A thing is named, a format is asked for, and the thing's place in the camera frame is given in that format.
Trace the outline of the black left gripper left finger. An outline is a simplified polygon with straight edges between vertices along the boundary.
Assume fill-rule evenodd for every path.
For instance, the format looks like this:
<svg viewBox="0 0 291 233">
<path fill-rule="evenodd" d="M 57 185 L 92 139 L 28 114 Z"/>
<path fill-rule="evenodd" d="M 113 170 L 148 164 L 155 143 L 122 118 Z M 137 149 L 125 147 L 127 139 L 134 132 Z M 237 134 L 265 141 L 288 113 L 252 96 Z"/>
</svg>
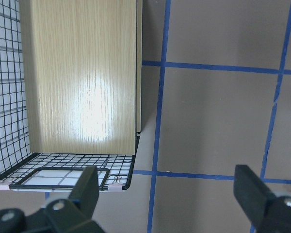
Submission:
<svg viewBox="0 0 291 233">
<path fill-rule="evenodd" d="M 96 166 L 86 167 L 67 198 L 50 201 L 27 216 L 19 208 L 0 210 L 0 233 L 103 233 L 92 220 L 99 198 Z"/>
</svg>

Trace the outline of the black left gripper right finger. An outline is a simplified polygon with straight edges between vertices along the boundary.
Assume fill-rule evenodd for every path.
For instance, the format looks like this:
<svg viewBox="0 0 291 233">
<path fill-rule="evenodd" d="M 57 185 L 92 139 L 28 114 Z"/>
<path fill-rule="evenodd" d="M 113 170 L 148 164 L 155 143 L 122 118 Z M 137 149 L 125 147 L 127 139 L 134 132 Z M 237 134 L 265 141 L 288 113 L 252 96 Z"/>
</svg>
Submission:
<svg viewBox="0 0 291 233">
<path fill-rule="evenodd" d="M 236 165 L 234 197 L 257 233 L 291 233 L 291 193 L 272 191 L 248 165 Z"/>
</svg>

